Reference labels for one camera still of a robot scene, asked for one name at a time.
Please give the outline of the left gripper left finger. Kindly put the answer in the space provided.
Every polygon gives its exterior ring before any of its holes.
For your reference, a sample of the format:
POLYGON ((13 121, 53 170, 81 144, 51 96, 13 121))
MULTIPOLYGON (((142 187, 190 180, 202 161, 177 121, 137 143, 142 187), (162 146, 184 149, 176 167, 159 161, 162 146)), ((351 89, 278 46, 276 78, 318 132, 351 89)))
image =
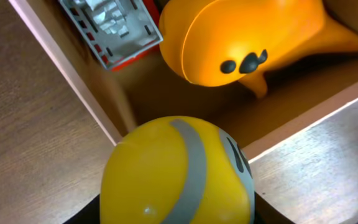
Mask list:
POLYGON ((100 224, 100 195, 63 224, 100 224))

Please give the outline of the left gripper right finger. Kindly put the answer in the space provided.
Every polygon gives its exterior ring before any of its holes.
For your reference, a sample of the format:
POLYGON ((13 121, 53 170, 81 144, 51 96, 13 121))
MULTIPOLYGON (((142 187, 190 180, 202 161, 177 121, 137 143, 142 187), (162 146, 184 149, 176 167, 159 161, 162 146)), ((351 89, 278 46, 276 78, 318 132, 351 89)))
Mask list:
POLYGON ((285 215, 276 210, 258 193, 255 193, 254 224, 295 224, 285 215))

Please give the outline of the yellow round toy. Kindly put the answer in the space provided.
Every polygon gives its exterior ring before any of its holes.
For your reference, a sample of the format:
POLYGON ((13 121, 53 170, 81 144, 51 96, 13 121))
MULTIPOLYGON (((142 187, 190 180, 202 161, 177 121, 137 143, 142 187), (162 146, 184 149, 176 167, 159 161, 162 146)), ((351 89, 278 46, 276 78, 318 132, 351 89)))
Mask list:
POLYGON ((114 148, 101 182, 101 223, 253 223, 246 156, 221 128, 168 116, 114 148))

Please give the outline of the orange rubber toy animal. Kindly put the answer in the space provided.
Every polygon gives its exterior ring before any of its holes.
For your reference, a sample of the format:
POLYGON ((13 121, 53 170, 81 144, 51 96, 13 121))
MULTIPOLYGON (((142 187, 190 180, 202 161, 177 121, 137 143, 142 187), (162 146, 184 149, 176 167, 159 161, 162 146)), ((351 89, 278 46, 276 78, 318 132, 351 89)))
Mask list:
POLYGON ((358 52, 358 34, 321 0, 172 0, 160 16, 164 61, 194 85, 239 82, 267 94, 264 73, 326 53, 358 52))

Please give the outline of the red toy car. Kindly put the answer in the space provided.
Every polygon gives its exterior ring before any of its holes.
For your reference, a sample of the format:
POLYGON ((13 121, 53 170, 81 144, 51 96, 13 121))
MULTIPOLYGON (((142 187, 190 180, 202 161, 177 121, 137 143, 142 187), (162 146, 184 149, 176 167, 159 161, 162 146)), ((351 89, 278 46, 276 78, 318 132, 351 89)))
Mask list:
POLYGON ((119 70, 163 41, 159 11, 148 0, 59 0, 106 70, 119 70))

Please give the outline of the white open cardboard box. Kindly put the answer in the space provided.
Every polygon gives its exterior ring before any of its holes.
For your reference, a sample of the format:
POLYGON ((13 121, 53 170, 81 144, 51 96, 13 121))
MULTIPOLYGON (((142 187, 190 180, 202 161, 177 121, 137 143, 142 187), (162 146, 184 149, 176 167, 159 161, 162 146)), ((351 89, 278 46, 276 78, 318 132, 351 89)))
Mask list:
MULTIPOLYGON (((338 23, 358 34, 358 1, 322 1, 338 23)), ((239 82, 194 85, 160 50, 106 70, 59 1, 12 5, 113 144, 157 118, 188 116, 227 132, 253 159, 358 97, 358 52, 313 54, 264 73, 258 98, 239 82)))

